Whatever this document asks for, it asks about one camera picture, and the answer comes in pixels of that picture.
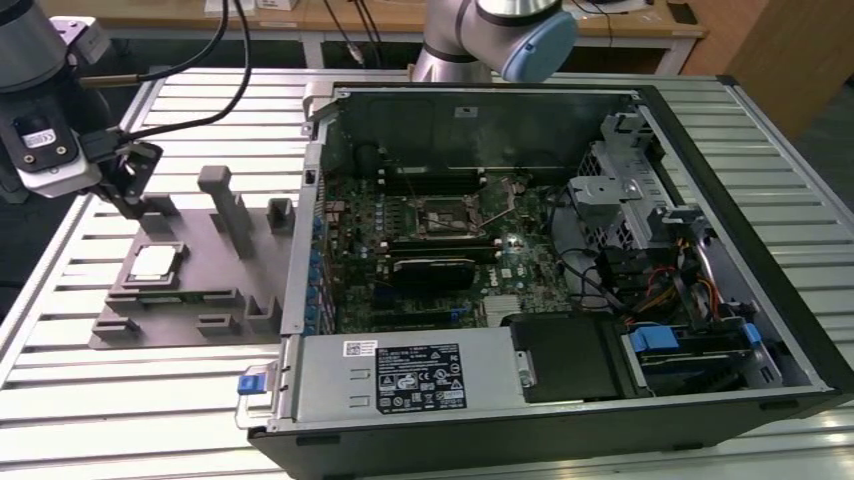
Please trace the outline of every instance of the green circuit board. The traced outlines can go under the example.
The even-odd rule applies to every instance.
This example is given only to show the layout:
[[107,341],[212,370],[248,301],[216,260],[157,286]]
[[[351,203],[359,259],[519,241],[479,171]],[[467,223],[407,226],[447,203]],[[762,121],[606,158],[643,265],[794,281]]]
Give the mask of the green circuit board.
[[[388,196],[367,181],[330,180],[324,208],[338,333],[486,327],[482,302],[494,295],[518,296],[522,312],[571,308],[551,239],[542,230],[551,208],[543,194],[552,187],[527,189],[512,174],[486,177],[474,202],[463,196]],[[507,212],[512,184],[522,192],[514,193],[515,208]],[[472,217],[478,222],[466,225]],[[471,287],[387,298],[384,292],[394,287],[383,242],[448,236],[500,239],[494,262],[475,266]],[[452,322],[432,321],[431,314],[446,318],[447,312],[454,312]],[[404,324],[384,321],[407,314],[422,315],[423,323],[415,315]]]

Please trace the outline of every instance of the desk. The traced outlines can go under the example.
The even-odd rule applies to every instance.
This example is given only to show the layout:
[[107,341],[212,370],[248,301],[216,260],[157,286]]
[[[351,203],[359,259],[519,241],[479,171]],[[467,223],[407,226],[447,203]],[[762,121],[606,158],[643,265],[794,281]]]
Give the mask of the desk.
[[[173,194],[179,208],[209,208],[196,175],[204,165],[228,165],[232,188],[247,206],[263,207],[271,197],[296,198],[285,186],[299,185],[292,180],[300,176],[307,143],[301,98],[313,81],[406,81],[406,73],[257,71],[247,98],[223,121],[152,139],[165,152],[145,191]],[[739,89],[714,77],[558,74],[548,81],[658,87],[831,339],[854,361],[854,220]],[[209,115],[239,82],[239,69],[196,69],[147,84],[123,126],[136,130]],[[208,139],[212,130],[221,141]],[[676,166],[664,166],[690,199]],[[111,205],[79,197],[0,326],[3,478],[287,480],[233,422],[237,375],[276,358],[277,344],[89,350],[92,322],[137,228]],[[700,450],[411,478],[843,480],[851,478],[851,447],[854,418],[841,407],[766,425]]]
[[[217,18],[204,16],[204,0],[39,0],[48,16],[96,17],[113,38],[204,39],[216,28]],[[342,26],[354,41],[367,41],[364,27],[352,3],[330,0]],[[424,25],[423,1],[368,0],[371,13],[386,42],[422,43]],[[249,17],[252,37],[257,40],[293,40],[303,44],[308,68],[323,68],[321,45],[343,41],[321,0],[303,0],[296,9],[256,10]],[[228,39],[239,39],[233,29]],[[706,34],[699,25],[676,23],[663,0],[648,9],[626,15],[611,15],[614,39],[603,16],[579,20],[578,46],[648,48],[664,54],[655,73],[678,74],[694,43]]]

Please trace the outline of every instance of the wooden desk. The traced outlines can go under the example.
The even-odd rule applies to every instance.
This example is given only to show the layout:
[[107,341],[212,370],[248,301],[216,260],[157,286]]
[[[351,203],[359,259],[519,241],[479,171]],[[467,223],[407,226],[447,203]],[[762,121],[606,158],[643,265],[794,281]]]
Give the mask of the wooden desk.
[[[204,0],[36,0],[48,17],[57,15],[97,18],[113,38],[209,38],[219,16],[205,16]],[[260,10],[247,16],[253,38],[299,40],[299,27],[308,2],[295,10]],[[227,38],[239,39],[240,22],[231,19]]]
[[[200,39],[209,36],[217,18],[204,16],[204,0],[37,0],[48,14],[96,17],[113,38]],[[354,41],[367,41],[356,8],[348,0],[330,0],[339,21]],[[424,0],[368,0],[383,41],[420,43],[424,26]],[[255,10],[249,17],[257,40],[296,40],[303,43],[308,68],[323,68],[321,45],[343,41],[323,0],[301,0],[295,10]],[[239,38],[233,30],[225,38]],[[706,34],[699,25],[676,23],[664,3],[647,9],[579,18],[578,46],[648,48],[664,51],[656,73],[678,74],[698,38]]]

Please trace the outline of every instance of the white label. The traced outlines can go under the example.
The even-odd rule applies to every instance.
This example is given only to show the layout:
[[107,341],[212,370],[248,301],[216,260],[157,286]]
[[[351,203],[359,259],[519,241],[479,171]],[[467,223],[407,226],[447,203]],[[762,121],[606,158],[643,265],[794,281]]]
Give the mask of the white label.
[[450,390],[443,394],[443,398],[446,400],[454,400],[455,398],[464,398],[464,397],[466,397],[466,392],[463,390]]
[[456,107],[454,109],[456,118],[478,118],[478,107]]
[[344,342],[346,357],[372,357],[376,354],[376,340],[359,340]]
[[44,147],[45,145],[49,145],[56,141],[56,132],[52,128],[48,128],[47,130],[41,130],[40,132],[24,135],[21,137],[21,140],[24,140],[24,145],[27,145],[27,148]]
[[296,28],[297,27],[296,23],[293,22],[259,22],[259,25],[267,28]]

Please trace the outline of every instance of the blue end cap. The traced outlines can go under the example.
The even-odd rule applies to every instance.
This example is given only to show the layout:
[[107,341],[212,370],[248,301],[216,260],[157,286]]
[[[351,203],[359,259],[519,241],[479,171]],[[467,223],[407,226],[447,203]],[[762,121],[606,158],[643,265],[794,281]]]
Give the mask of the blue end cap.
[[305,323],[315,323],[317,320],[317,307],[309,305],[305,307]]
[[237,393],[240,395],[260,395],[267,393],[267,375],[240,375],[237,380]]
[[319,282],[320,281],[320,269],[319,268],[312,268],[308,270],[308,281],[309,282]]
[[672,329],[666,326],[639,327],[630,335],[635,352],[679,348],[679,341]]
[[746,323],[744,325],[742,325],[742,331],[744,332],[747,341],[753,346],[757,346],[762,343],[762,335],[759,335],[759,330],[753,323]]
[[578,38],[572,15],[558,12],[519,42],[502,67],[508,82],[542,82],[558,71]]
[[317,265],[320,265],[321,261],[323,261],[323,255],[320,255],[319,251],[312,250],[311,255],[308,256],[308,263],[311,264],[312,267],[316,267]]

